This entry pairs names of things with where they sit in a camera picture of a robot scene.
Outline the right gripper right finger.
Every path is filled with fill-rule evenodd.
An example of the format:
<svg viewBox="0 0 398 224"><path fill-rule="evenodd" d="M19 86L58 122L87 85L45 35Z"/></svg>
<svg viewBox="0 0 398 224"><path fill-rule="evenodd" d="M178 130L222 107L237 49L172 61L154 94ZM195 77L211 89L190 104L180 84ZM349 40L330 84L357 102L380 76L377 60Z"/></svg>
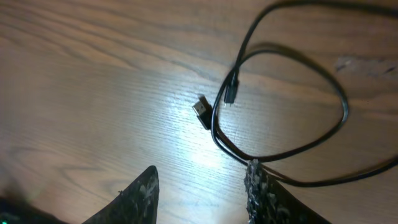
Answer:
<svg viewBox="0 0 398 224"><path fill-rule="evenodd" d="M257 160L248 162L244 185L249 224L330 224L281 186Z"/></svg>

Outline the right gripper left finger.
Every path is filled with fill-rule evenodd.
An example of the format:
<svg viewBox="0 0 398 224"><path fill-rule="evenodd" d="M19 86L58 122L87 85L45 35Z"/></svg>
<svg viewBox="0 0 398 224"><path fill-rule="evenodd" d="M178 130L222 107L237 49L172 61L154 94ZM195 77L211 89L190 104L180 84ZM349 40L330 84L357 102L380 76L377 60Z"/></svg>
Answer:
<svg viewBox="0 0 398 224"><path fill-rule="evenodd" d="M159 193L157 168L149 166L84 224L156 224Z"/></svg>

